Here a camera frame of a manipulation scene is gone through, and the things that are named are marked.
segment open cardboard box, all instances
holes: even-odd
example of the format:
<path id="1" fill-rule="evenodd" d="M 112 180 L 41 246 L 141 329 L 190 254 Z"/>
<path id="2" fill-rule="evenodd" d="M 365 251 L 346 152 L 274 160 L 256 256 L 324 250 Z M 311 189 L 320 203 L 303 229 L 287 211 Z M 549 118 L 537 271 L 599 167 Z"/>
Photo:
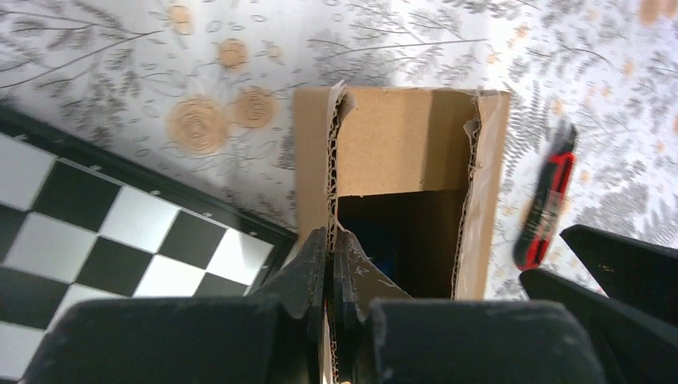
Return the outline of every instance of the open cardboard box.
<path id="1" fill-rule="evenodd" d="M 362 220 L 393 228 L 396 281 L 418 298 L 482 299 L 510 95 L 299 88 L 299 239 Z"/>

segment checkerboard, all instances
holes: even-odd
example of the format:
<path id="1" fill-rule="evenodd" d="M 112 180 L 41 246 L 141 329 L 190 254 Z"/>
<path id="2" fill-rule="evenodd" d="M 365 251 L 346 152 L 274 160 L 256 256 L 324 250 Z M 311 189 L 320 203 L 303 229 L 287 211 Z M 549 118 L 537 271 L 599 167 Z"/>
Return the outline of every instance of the checkerboard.
<path id="1" fill-rule="evenodd" d="M 243 295 L 272 248 L 0 134 L 0 384 L 76 303 Z"/>

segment floral tablecloth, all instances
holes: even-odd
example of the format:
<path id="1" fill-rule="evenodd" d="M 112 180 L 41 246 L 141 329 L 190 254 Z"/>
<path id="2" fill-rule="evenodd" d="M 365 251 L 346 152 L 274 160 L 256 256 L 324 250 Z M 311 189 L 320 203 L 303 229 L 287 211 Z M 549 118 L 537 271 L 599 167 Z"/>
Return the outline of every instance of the floral tablecloth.
<path id="1" fill-rule="evenodd" d="M 556 122 L 579 127 L 562 228 L 678 246 L 676 0 L 5 0 L 0 99 L 294 228 L 295 86 L 516 93 L 487 298 Z M 597 289 L 557 239 L 545 266 Z"/>

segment tablecloth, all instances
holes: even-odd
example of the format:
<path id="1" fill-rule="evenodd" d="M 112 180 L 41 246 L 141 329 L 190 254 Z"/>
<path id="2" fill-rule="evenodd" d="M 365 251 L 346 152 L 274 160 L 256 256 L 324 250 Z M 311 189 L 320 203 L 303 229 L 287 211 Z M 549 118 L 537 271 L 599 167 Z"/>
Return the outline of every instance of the tablecloth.
<path id="1" fill-rule="evenodd" d="M 676 0 L 5 0 L 0 100 L 294 228 L 294 87 L 510 90 L 485 296 L 522 299 L 512 242 L 561 120 L 580 137 L 560 228 L 678 246 L 676 10 Z M 559 238 L 544 267 L 599 290 Z"/>

